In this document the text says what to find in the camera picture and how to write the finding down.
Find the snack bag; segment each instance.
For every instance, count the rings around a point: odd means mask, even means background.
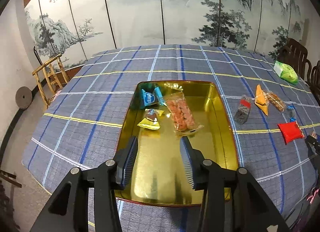
[[[145,108],[146,106],[151,106],[157,103],[159,103],[161,106],[164,105],[164,98],[159,87],[156,87],[152,93],[146,92],[144,89],[141,89],[140,94],[141,108]]]
[[[159,109],[146,109],[144,118],[139,124],[137,124],[137,126],[151,130],[158,130],[160,128],[160,124],[157,117],[160,117],[163,112],[163,110]]]
[[[263,111],[263,113],[268,115],[269,100],[267,99],[265,92],[261,89],[260,84],[257,85],[254,103]]]
[[[318,139],[318,135],[315,131],[310,134],[314,139]]]
[[[266,93],[268,100],[278,109],[281,113],[285,110],[285,103],[279,98],[275,93],[268,92]]]
[[[303,135],[297,121],[290,122],[290,123],[284,123],[284,124],[278,124],[278,127],[283,135],[285,144],[287,144],[295,139],[298,139],[298,138],[304,138],[304,135]]]
[[[249,112],[251,108],[251,98],[243,95],[238,110],[235,113],[234,120],[239,124],[244,124],[248,120]]]
[[[276,60],[273,69],[283,80],[294,85],[298,83],[298,75],[295,73],[294,69],[290,65],[281,63]]]
[[[182,91],[166,96],[165,103],[171,112],[177,135],[188,135],[203,127],[195,123]]]
[[[287,110],[289,111],[290,118],[296,117],[296,111],[293,106],[287,106]]]

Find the yellow snack packet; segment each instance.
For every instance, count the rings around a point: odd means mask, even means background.
[[[257,85],[254,103],[257,105],[258,108],[260,108],[263,111],[263,113],[268,115],[269,100],[267,99],[265,92],[263,92],[263,90],[261,89],[260,84]]]
[[[137,124],[137,126],[151,130],[158,130],[160,128],[160,124],[157,117],[161,116],[163,113],[164,111],[159,109],[146,109],[144,118],[139,124]]]

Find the dark snack bag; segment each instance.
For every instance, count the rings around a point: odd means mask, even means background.
[[[244,124],[248,120],[249,112],[251,108],[251,98],[243,95],[238,110],[235,113],[234,120],[239,124]]]

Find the blue checkered tablecloth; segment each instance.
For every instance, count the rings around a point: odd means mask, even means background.
[[[294,106],[305,135],[320,134],[320,108],[308,86],[280,79],[273,60],[258,54],[194,45],[151,45],[100,52],[63,88],[40,119],[22,163],[49,192],[74,166],[95,168],[115,153],[137,83],[201,80],[216,84],[233,129],[239,165],[247,168],[285,217],[312,188],[317,172],[304,139],[284,144],[278,123],[289,120],[269,106],[251,107],[248,121],[233,120],[242,95],[256,86]],[[117,201],[123,231],[194,231],[199,209],[159,208]],[[94,228],[93,193],[89,224]]]

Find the small blue wrapper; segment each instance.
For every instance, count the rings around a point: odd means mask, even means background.
[[[156,87],[152,93],[141,89],[141,101],[141,108],[145,108],[146,106],[151,106],[156,103],[159,103],[161,106],[164,105],[164,98],[159,87]]]

